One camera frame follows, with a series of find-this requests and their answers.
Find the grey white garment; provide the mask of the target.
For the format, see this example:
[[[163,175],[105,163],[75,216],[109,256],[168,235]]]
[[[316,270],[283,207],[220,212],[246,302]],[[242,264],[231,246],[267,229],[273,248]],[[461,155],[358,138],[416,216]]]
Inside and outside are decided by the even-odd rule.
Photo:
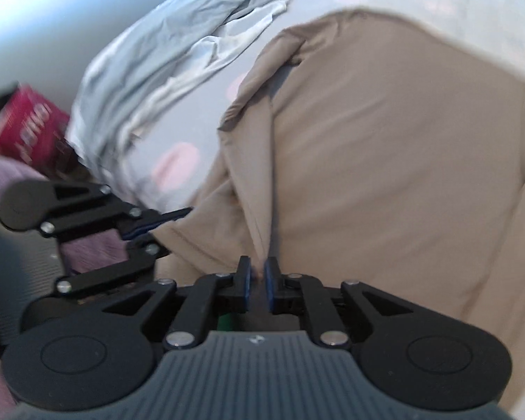
[[[88,65],[67,140],[99,181],[134,134],[232,63],[287,9],[288,0],[166,0],[123,31]]]

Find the grey pink-dotted bed cover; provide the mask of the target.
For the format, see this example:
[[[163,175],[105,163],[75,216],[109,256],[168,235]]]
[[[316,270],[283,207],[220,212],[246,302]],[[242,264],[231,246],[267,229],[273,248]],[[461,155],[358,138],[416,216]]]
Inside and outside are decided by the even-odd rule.
[[[138,134],[118,162],[118,193],[161,211],[185,206],[218,152],[221,116],[265,45],[284,28],[342,9],[403,16],[525,78],[525,0],[290,0],[287,11],[236,60]]]

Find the beige garment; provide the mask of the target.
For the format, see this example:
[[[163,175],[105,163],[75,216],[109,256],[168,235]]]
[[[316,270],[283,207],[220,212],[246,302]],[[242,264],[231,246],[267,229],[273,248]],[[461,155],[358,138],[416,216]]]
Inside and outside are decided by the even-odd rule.
[[[261,269],[360,280],[472,323],[525,396],[525,79],[376,12],[283,30],[222,117],[160,276]]]

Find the red cardboard box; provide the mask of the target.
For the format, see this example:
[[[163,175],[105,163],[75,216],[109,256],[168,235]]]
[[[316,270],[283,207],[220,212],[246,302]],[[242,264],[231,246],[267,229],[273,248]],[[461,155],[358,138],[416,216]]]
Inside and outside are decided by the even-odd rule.
[[[70,116],[26,84],[0,91],[0,155],[53,177],[78,166],[65,139]]]

